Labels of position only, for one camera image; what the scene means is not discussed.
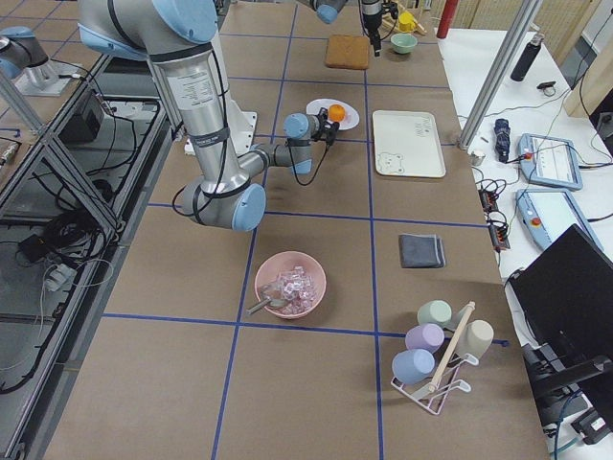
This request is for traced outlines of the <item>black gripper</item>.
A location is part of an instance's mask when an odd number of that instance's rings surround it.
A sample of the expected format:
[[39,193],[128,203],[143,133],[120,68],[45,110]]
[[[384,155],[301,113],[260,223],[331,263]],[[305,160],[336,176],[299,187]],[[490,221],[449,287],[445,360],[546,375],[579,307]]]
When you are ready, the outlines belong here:
[[326,144],[333,144],[336,141],[340,123],[329,119],[329,111],[322,107],[316,115],[318,127],[313,134],[315,142],[324,141]]
[[383,16],[389,13],[396,19],[398,13],[397,2],[389,0],[360,0],[359,9],[362,25],[367,35],[372,37],[374,56],[377,58],[381,52],[379,28],[382,25]]

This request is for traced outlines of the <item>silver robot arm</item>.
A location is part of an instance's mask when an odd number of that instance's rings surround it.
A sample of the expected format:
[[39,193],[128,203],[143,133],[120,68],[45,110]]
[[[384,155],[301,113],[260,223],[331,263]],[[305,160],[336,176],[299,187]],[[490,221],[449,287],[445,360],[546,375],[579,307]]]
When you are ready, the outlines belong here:
[[311,145],[332,145],[339,125],[326,109],[294,113],[284,121],[282,145],[258,144],[237,155],[231,139],[224,65],[215,51],[218,18],[212,1],[81,1],[83,44],[118,58],[145,61],[159,71],[156,85],[166,110],[176,110],[202,174],[177,193],[178,214],[192,221],[251,231],[266,208],[254,177],[269,167],[309,173]]
[[[346,0],[300,0],[300,4],[309,7],[317,17],[326,24],[332,24],[345,8]],[[394,20],[398,18],[396,1],[360,0],[357,2],[360,13],[360,24],[363,33],[373,47],[374,55],[380,56],[382,37],[379,28],[383,16],[389,14]]]

